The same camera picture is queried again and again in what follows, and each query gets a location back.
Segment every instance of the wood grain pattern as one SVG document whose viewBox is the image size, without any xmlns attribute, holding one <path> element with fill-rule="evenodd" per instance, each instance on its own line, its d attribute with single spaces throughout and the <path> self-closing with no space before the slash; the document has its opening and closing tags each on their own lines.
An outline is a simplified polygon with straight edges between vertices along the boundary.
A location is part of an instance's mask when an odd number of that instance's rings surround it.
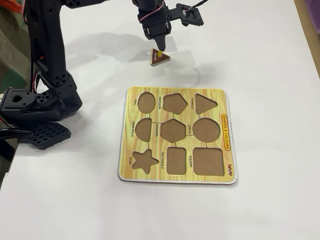
<svg viewBox="0 0 320 240">
<path fill-rule="evenodd" d="M 139 111 L 137 102 L 144 92 L 154 95 L 156 104 L 150 114 Z M 180 115 L 163 110 L 163 99 L 166 95 L 179 93 L 187 102 L 187 107 Z M 195 95 L 200 94 L 217 102 L 218 106 L 204 112 L 200 116 L 196 114 Z M 119 160 L 119 176 L 126 181 L 135 182 L 174 182 L 174 183 L 201 183 L 201 184 L 231 184 L 236 180 L 235 160 L 233 146 L 231 150 L 225 150 L 224 128 L 222 115 L 228 116 L 227 97 L 221 89 L 199 88 L 172 88 L 172 87 L 131 87 L 126 96 L 124 113 L 124 125 L 122 132 L 121 153 Z M 192 132 L 193 124 L 199 118 L 210 118 L 216 121 L 221 129 L 219 138 L 210 143 L 199 141 Z M 144 118 L 151 118 L 150 142 L 141 141 L 135 134 L 136 124 Z M 175 119 L 186 126 L 186 137 L 176 143 L 160 137 L 161 123 Z M 186 173 L 185 175 L 173 175 L 167 173 L 167 149 L 170 147 L 184 148 L 186 150 Z M 193 169 L 194 148 L 219 148 L 223 153 L 223 176 L 196 175 Z M 159 164 L 151 166 L 150 173 L 146 174 L 143 169 L 133 169 L 135 162 L 133 152 L 144 153 L 147 149 L 152 150 L 152 157 Z"/>
<path fill-rule="evenodd" d="M 305 0 L 294 0 L 306 41 L 309 45 L 311 55 L 320 77 L 320 40 L 310 18 Z"/>
</svg>

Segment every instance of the star cutout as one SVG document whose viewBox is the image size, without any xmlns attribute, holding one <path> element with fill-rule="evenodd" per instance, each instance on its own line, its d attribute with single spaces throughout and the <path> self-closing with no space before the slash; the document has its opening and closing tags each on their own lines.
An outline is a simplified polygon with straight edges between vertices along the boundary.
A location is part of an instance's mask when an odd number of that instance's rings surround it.
<svg viewBox="0 0 320 240">
<path fill-rule="evenodd" d="M 143 169 L 145 174 L 150 173 L 150 168 L 152 165 L 157 165 L 159 161 L 152 157 L 152 151 L 150 149 L 145 150 L 144 153 L 133 152 L 132 156 L 135 159 L 134 164 L 132 165 L 133 169 Z"/>
</svg>

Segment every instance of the triangle cutout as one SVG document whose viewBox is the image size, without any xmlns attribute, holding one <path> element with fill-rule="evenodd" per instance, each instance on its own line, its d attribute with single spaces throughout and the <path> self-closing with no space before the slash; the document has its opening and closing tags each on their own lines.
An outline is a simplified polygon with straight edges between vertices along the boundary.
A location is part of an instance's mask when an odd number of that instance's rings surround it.
<svg viewBox="0 0 320 240">
<path fill-rule="evenodd" d="M 210 110 L 210 109 L 213 109 L 213 108 L 216 108 L 218 106 L 218 104 L 205 97 L 205 96 L 202 96 L 200 94 L 196 94 L 195 95 L 195 113 L 196 114 L 203 114 L 204 112 Z"/>
<path fill-rule="evenodd" d="M 163 52 L 154 48 L 151 49 L 151 59 L 150 59 L 151 66 L 155 66 L 169 60 L 170 60 L 170 57 L 167 54 L 164 54 Z"/>
</svg>

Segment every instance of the shape sorting puzzle board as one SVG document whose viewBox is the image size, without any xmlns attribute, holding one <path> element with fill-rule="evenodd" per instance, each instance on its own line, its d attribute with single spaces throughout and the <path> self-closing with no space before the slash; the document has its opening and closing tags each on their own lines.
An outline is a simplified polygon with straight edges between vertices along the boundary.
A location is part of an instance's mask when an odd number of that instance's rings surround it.
<svg viewBox="0 0 320 240">
<path fill-rule="evenodd" d="M 233 184 L 237 171 L 226 93 L 131 87 L 118 173 L 132 182 Z"/>
</svg>

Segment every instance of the white table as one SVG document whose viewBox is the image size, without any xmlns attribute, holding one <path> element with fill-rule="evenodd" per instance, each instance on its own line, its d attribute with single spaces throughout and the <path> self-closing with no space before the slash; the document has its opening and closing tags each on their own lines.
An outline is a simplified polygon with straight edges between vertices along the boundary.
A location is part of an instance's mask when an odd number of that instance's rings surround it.
<svg viewBox="0 0 320 240">
<path fill-rule="evenodd" d="M 1 239 L 319 239 L 320 80 L 294 1 L 211 0 L 199 9 L 203 27 L 172 22 L 172 59 L 157 67 L 130 0 L 62 9 L 83 106 L 62 122 L 71 139 L 46 151 L 18 147 L 0 191 Z M 237 183 L 120 181 L 133 85 L 224 89 Z"/>
</svg>

